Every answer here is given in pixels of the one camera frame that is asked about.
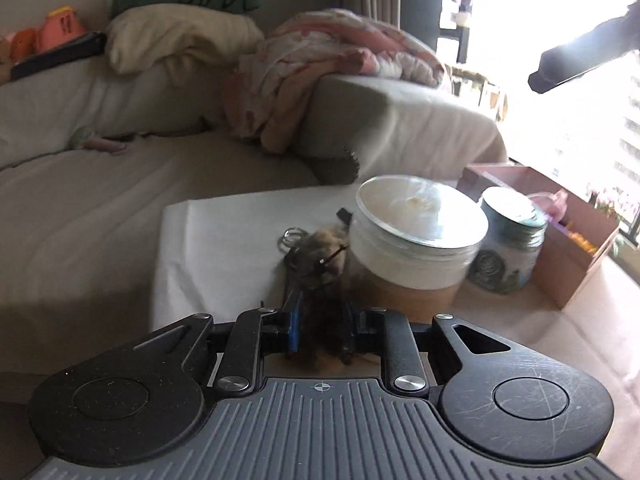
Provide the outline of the beige covered sofa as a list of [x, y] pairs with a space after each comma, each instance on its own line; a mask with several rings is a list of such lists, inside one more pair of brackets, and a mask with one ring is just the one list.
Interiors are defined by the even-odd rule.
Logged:
[[183, 200], [350, 183], [454, 181], [504, 162], [497, 124], [407, 81], [325, 76], [292, 148], [235, 139], [224, 72], [183, 86], [106, 58], [1, 89], [1, 370], [47, 375], [143, 334], [163, 209]]

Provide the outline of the cream folded blanket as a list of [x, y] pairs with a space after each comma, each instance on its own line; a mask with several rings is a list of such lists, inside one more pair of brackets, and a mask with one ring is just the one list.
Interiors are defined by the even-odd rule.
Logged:
[[253, 53], [263, 39], [247, 16], [159, 3], [114, 18], [107, 29], [105, 54], [119, 75], [142, 73], [162, 63], [171, 81], [180, 86], [198, 64], [232, 66]]

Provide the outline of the pink storage box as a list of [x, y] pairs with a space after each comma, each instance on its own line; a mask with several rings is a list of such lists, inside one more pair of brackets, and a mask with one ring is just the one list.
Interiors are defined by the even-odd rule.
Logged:
[[[458, 182], [458, 189], [472, 200], [478, 200], [490, 186], [514, 188], [524, 195], [554, 194], [561, 189], [559, 183], [533, 168], [508, 164], [466, 166]], [[548, 226], [533, 283], [559, 307], [565, 307], [600, 268], [617, 234], [617, 220], [569, 192], [563, 220]]]

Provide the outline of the green lid glass jar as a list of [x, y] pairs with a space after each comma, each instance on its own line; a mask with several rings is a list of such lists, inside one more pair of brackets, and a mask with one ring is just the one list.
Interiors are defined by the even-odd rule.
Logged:
[[480, 196], [488, 231], [468, 279], [476, 286], [507, 295], [530, 280], [548, 226], [547, 216], [513, 188], [492, 186]]

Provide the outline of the white table cloth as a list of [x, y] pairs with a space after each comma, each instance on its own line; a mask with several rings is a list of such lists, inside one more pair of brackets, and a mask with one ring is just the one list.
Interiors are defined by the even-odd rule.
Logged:
[[155, 271], [153, 327], [197, 313], [230, 322], [248, 309], [281, 307], [283, 233], [338, 226], [337, 211], [354, 213], [361, 184], [187, 200], [167, 207]]

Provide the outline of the brown furry plush toy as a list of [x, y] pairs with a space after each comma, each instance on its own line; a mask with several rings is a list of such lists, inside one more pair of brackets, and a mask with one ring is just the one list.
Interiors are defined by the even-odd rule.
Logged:
[[347, 231], [342, 226], [307, 232], [285, 230], [285, 289], [281, 310], [288, 316], [286, 355], [307, 370], [349, 365], [357, 350], [360, 311], [347, 293]]

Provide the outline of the white lid amber jar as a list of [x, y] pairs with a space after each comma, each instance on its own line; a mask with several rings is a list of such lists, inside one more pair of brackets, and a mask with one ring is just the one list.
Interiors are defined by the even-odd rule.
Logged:
[[450, 309], [488, 232], [484, 211], [449, 185], [381, 176], [357, 190], [345, 287], [360, 308], [427, 323]]

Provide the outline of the orange pink toy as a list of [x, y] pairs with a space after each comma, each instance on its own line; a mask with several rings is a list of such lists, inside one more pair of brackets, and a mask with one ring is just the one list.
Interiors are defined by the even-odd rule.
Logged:
[[40, 28], [26, 28], [2, 37], [1, 62], [21, 62], [32, 55], [64, 46], [88, 32], [77, 12], [71, 6], [63, 6], [48, 13]]

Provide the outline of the pink patterned blanket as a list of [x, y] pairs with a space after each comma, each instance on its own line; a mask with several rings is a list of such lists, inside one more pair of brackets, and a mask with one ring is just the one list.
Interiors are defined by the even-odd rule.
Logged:
[[285, 152], [314, 89], [329, 75], [438, 88], [447, 71], [430, 47], [394, 25], [344, 9], [298, 14], [241, 55], [228, 77], [222, 96], [232, 134]]

